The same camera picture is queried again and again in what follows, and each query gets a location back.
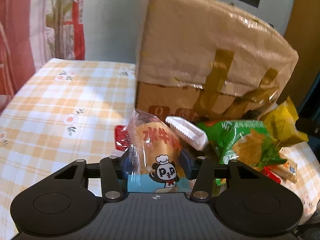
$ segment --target transparent plastic bag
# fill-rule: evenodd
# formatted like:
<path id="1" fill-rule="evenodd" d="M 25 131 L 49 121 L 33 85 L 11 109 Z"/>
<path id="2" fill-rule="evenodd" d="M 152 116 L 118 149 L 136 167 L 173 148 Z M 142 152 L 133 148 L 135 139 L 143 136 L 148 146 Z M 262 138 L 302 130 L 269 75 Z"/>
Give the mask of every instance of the transparent plastic bag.
<path id="1" fill-rule="evenodd" d="M 189 182 L 179 164 L 179 137 L 155 115 L 132 109 L 128 124 L 132 151 L 129 192 L 189 192 Z"/>

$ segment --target circular pad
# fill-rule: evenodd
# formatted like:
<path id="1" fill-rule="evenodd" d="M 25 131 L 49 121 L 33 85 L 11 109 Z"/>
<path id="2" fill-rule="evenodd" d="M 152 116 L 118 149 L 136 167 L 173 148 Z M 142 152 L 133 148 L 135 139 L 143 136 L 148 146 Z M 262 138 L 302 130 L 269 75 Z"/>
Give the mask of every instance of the circular pad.
<path id="1" fill-rule="evenodd" d="M 33 206 L 44 214 L 57 214 L 65 211 L 71 204 L 70 198 L 62 193 L 47 193 L 36 198 Z"/>
<path id="2" fill-rule="evenodd" d="M 214 209 L 227 227 L 248 236 L 271 237 L 297 226 L 303 207 L 295 194 L 286 188 L 252 191 L 227 189 L 215 198 Z"/>

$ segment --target cardboard box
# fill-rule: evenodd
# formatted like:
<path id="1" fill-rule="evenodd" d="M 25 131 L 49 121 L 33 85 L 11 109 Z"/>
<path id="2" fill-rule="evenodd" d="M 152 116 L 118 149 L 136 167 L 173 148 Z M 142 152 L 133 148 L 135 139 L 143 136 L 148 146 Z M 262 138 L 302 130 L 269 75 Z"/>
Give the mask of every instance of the cardboard box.
<path id="1" fill-rule="evenodd" d="M 164 120 L 264 112 L 298 60 L 270 25 L 217 0 L 143 0 L 136 107 Z"/>

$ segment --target chef hat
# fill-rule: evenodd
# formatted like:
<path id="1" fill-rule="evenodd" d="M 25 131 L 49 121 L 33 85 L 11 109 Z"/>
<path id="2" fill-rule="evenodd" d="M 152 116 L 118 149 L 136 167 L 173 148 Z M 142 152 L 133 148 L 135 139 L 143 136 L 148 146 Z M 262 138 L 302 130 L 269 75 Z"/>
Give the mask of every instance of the chef hat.
<path id="1" fill-rule="evenodd" d="M 161 164 L 169 163 L 169 156 L 168 155 L 160 155 L 156 158 L 156 161 Z"/>

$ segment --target green snack bag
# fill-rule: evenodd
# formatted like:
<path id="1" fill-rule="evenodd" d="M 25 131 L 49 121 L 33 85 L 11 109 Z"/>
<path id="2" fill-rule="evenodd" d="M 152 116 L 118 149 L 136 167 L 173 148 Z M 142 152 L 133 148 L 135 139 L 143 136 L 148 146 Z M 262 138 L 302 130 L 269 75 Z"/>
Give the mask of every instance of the green snack bag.
<path id="1" fill-rule="evenodd" d="M 205 131 L 210 144 L 217 149 L 219 163 L 228 164 L 229 160 L 238 159 L 260 171 L 264 166 L 287 161 L 280 158 L 262 121 L 209 121 L 197 126 Z M 225 179 L 216 179 L 218 186 L 225 182 Z"/>

